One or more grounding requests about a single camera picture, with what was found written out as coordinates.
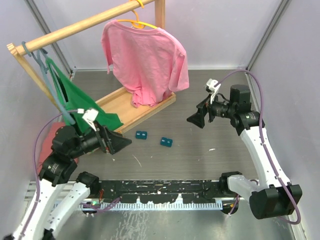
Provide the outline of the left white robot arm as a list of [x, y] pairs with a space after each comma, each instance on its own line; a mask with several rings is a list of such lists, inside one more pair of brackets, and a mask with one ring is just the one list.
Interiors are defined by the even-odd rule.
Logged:
[[54, 203], [77, 168], [76, 159], [100, 149], [114, 155], [132, 140], [94, 122], [94, 129], [79, 135], [73, 126], [59, 128], [52, 140], [52, 152], [36, 174], [36, 190], [17, 229], [5, 240], [52, 240], [83, 200], [101, 192], [100, 180], [86, 171], [80, 173], [68, 195], [54, 208]]

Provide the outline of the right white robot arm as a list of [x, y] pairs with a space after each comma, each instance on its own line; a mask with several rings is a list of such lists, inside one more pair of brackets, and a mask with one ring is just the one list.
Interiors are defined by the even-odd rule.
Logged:
[[205, 126], [205, 116], [212, 122], [216, 117], [230, 120], [238, 136], [247, 147], [258, 175], [258, 183], [247, 179], [238, 171], [222, 173], [218, 189], [225, 197], [236, 194], [248, 201], [250, 210], [258, 220], [289, 216], [297, 213], [302, 189], [293, 185], [282, 170], [268, 140], [261, 114], [252, 110], [251, 91], [242, 84], [232, 85], [229, 98], [219, 93], [221, 85], [209, 79], [205, 90], [209, 93], [187, 118], [199, 128]]

